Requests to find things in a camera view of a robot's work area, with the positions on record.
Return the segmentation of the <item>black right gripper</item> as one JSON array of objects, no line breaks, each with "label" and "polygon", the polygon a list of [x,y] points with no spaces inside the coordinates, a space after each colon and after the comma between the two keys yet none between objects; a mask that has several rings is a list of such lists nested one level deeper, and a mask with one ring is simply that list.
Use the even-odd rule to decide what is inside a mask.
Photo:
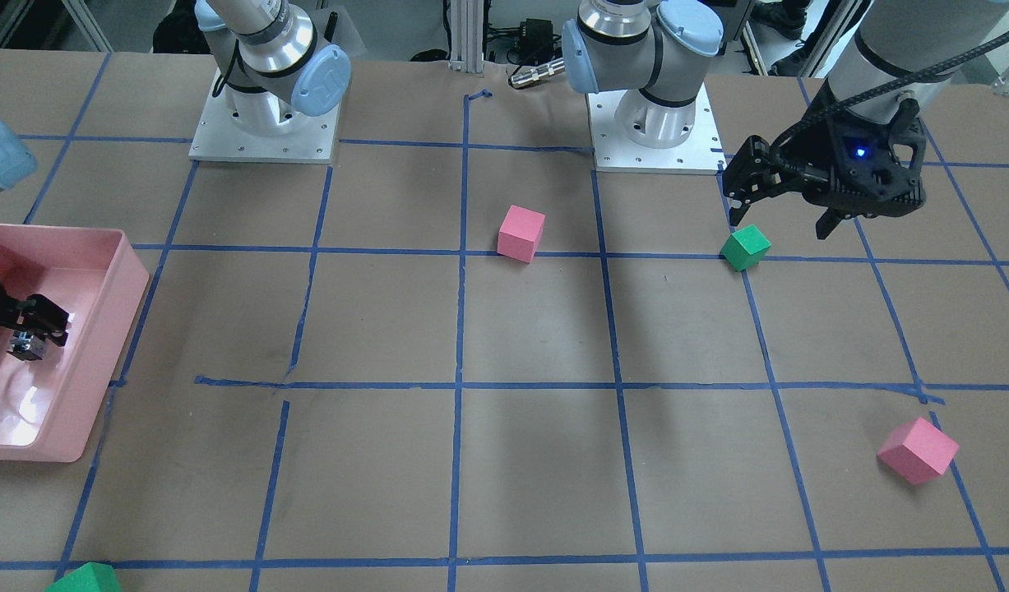
[{"label": "black right gripper", "polygon": [[20,301],[8,295],[0,282],[0,327],[42,342],[65,346],[68,340],[67,311],[43,294],[30,294]]}]

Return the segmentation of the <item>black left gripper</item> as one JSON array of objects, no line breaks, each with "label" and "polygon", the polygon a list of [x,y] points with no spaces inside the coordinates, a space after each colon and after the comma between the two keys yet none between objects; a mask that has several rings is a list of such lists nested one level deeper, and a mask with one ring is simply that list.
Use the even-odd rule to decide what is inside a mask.
[{"label": "black left gripper", "polygon": [[827,240],[850,215],[902,217],[921,209],[926,194],[921,166],[926,137],[920,105],[899,104],[888,123],[871,123],[838,111],[789,140],[789,161],[804,164],[801,177],[783,172],[760,136],[745,139],[722,173],[728,225],[741,224],[753,203],[801,192],[827,207],[817,219],[817,240]]}]

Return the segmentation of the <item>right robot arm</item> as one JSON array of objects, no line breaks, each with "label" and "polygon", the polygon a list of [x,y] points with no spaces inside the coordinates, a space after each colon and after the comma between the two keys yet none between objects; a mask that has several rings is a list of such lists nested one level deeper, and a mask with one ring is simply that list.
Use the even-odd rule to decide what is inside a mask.
[{"label": "right robot arm", "polygon": [[[0,192],[11,190],[35,168],[34,155],[0,119]],[[14,298],[0,280],[0,327],[12,331],[9,355],[21,361],[44,359],[48,344],[67,344],[67,311],[52,299],[43,294]]]}]

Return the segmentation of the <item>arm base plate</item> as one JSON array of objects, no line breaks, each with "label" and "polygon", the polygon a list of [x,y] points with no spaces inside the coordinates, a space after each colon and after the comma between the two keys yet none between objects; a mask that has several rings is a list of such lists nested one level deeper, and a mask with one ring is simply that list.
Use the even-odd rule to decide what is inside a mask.
[{"label": "arm base plate", "polygon": [[274,95],[223,86],[208,94],[188,156],[235,164],[331,164],[341,106],[322,116],[294,111]]},{"label": "arm base plate", "polygon": [[639,90],[602,91],[586,101],[599,172],[714,175],[725,166],[704,84],[680,108],[652,104]]}]

